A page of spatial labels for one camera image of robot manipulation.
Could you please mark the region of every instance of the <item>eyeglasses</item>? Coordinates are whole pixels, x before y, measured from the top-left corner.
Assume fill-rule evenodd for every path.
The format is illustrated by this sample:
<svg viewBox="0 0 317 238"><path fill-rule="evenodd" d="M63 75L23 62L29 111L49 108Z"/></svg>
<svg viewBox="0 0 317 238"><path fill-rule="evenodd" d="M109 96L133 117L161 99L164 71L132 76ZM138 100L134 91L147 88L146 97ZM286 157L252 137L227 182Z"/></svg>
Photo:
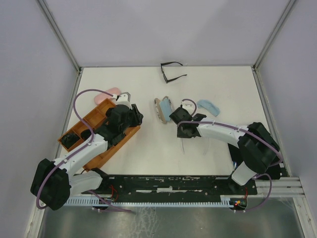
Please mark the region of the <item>eyeglasses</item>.
<svg viewBox="0 0 317 238"><path fill-rule="evenodd" d="M161 71L162 71L162 74L163 74L163 77L164 77L164 80L165 80L166 83L172 82L172 81L174 81L174 80L176 80L176 79L178 79L178 78L180 78L180 77L187 76L186 74L184 74L184 75L181 75L181 76L179 76L179 77L177 77L177 78L167 79L167 77L166 77L166 75L165 75L165 73L164 73L164 70L163 70L163 66L168 65L168 64L171 64L171 63L177 63L177 64L180 64L181 66L183 66L183 64L181 64L181 63L179 63L179 62L161 63L161 64L160 64L160 69L161 69Z"/></svg>

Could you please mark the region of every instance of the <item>white table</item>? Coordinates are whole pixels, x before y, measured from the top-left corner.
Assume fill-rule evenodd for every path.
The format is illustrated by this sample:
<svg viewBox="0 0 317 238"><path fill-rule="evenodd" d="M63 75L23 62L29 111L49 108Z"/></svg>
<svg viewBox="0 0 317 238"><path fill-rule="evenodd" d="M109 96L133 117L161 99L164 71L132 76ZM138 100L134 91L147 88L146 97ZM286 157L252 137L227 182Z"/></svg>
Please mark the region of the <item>white table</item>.
<svg viewBox="0 0 317 238"><path fill-rule="evenodd" d="M199 113L217 121L233 124L262 122L266 119L250 67L247 66L183 66L165 67L167 78L182 74L188 76L166 84L159 67L105 67L85 68L78 92L96 88L107 90L118 87L131 94L144 115L141 129L102 167L108 174L130 175L229 175L233 166L226 143L214 139L184 139L185 154L176 137L173 122L159 121L154 98L169 96L176 109L183 98L194 101L208 99L221 113L215 118L205 109ZM96 105L98 93L87 92L80 96L76 108L86 115ZM68 129L78 118L72 112Z"/></svg>

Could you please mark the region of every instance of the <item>brown wooden tray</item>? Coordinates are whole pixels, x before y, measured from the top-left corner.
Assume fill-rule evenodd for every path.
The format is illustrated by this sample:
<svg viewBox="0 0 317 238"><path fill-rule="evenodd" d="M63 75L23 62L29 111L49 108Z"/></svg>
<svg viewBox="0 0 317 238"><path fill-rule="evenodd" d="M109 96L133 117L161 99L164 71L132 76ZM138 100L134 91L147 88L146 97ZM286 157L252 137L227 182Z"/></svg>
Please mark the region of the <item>brown wooden tray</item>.
<svg viewBox="0 0 317 238"><path fill-rule="evenodd" d="M102 103L100 103L98 106L96 106L91 112L89 112L83 119L85 122L88 123L93 129L98 128L103 121L106 119L106 112L109 108L114 108L115 104L109 100L105 99ZM72 151L77 146L79 146L81 143L84 142L82 138L80 138L80 133L84 130L87 130L88 128L79 121L75 124L70 130L68 130L64 135L62 135L58 142L64 147L65 150ZM130 127L125 131L125 137L116 145L112 146L107 151L99 154L95 158L93 158L91 161L89 161L86 165L83 166L86 170L91 170L93 168L101 168L138 130L140 129L140 126L136 127ZM70 148L66 148L62 143L61 139L63 136L67 135L68 133L75 133L80 138L74 145L72 145Z"/></svg>

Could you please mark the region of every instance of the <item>gray floor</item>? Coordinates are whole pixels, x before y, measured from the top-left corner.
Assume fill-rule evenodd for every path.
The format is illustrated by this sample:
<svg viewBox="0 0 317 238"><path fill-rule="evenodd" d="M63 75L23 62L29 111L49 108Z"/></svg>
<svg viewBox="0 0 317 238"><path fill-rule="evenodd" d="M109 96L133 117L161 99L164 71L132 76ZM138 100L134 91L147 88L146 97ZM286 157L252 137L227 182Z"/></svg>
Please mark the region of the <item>gray floor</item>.
<svg viewBox="0 0 317 238"><path fill-rule="evenodd" d="M260 199L249 199L249 207ZM47 210L42 238L303 238L292 199L270 199L261 209L136 208L136 214L98 213L89 207Z"/></svg>

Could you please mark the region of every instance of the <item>white wall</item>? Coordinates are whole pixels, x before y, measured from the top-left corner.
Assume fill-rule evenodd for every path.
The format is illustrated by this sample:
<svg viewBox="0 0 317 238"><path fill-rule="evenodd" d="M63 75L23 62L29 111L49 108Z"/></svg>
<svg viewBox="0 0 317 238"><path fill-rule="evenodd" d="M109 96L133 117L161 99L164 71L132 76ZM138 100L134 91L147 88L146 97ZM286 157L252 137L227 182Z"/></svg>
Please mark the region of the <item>white wall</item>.
<svg viewBox="0 0 317 238"><path fill-rule="evenodd" d="M47 0L81 66L249 64L288 0Z"/></svg>
<svg viewBox="0 0 317 238"><path fill-rule="evenodd" d="M317 221L317 1L298 1L260 68L294 176Z"/></svg>
<svg viewBox="0 0 317 238"><path fill-rule="evenodd" d="M0 7L0 237L23 237L39 161L52 159L76 73L34 0Z"/></svg>

